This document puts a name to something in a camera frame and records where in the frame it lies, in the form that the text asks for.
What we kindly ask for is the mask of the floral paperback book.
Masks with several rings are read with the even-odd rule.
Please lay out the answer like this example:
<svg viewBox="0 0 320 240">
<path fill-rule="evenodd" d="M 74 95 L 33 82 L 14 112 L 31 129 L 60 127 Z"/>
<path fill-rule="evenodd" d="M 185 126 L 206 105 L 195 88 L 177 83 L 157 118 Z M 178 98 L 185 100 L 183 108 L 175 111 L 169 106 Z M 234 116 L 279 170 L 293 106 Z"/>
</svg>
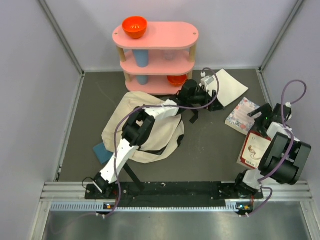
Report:
<svg viewBox="0 0 320 240">
<path fill-rule="evenodd" d="M 261 113 L 258 113 L 254 117 L 250 117 L 248 114 L 257 110 L 259 107 L 259 105 L 244 97 L 226 118 L 225 124 L 246 136 L 253 127 L 255 118 L 261 115 Z"/>
</svg>

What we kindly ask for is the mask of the red bordered white book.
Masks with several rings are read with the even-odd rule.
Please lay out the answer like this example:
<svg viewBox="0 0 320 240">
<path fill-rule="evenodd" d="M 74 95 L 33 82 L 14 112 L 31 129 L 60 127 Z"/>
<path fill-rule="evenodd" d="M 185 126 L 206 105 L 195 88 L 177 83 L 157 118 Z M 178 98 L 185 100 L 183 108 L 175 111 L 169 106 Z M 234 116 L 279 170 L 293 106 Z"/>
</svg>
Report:
<svg viewBox="0 0 320 240">
<path fill-rule="evenodd" d="M 257 169 L 270 143 L 270 137 L 263 137 L 257 131 L 250 131 L 245 138 L 237 163 L 248 169 Z"/>
</svg>

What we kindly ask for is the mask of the beige canvas backpack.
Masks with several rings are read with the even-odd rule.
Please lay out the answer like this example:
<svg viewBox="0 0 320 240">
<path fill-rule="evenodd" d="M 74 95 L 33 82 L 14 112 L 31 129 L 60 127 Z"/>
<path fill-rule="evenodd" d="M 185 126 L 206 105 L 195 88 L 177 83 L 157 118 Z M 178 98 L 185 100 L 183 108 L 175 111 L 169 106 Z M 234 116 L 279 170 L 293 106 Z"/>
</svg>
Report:
<svg viewBox="0 0 320 240">
<path fill-rule="evenodd" d="M 119 144 L 124 124 L 122 123 L 118 130 L 116 127 L 135 108 L 144 105 L 159 105 L 164 102 L 140 91 L 126 93 L 102 132 L 101 137 L 105 148 L 112 153 L 115 152 L 114 137 L 116 137 L 116 143 Z M 157 120 L 146 143 L 137 149 L 128 160 L 142 164 L 164 160 L 178 148 L 184 133 L 185 128 L 181 114 Z"/>
</svg>

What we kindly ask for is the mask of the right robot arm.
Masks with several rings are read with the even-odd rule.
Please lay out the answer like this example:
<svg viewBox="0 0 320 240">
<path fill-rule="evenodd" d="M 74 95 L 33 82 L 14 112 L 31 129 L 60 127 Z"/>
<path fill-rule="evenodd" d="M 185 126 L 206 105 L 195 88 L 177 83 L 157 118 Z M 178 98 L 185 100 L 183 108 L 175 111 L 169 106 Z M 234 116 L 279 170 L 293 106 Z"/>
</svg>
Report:
<svg viewBox="0 0 320 240">
<path fill-rule="evenodd" d="M 312 147 L 293 136 L 285 125 L 291 117 L 288 106 L 266 103 L 248 113 L 254 118 L 238 157 L 248 169 L 238 174 L 233 192 L 239 198 L 254 196 L 268 178 L 284 185 L 299 180 Z"/>
</svg>

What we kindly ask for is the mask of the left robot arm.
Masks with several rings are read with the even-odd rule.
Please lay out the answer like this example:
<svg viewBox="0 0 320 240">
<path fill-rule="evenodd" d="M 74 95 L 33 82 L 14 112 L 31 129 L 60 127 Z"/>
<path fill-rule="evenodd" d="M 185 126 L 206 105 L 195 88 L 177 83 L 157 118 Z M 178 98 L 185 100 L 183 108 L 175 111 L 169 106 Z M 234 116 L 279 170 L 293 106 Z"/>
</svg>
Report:
<svg viewBox="0 0 320 240">
<path fill-rule="evenodd" d="M 113 138 L 114 153 L 106 166 L 92 179 L 96 192 L 102 198 L 109 198 L 114 191 L 113 184 L 119 182 L 118 172 L 136 150 L 140 149 L 149 139 L 156 121 L 175 117 L 184 110 L 211 110 L 220 92 L 220 81 L 217 76 L 209 84 L 198 85 L 193 79 L 188 79 L 177 94 L 158 105 L 143 105 L 136 107 L 123 118 L 122 135 L 117 144 Z"/>
</svg>

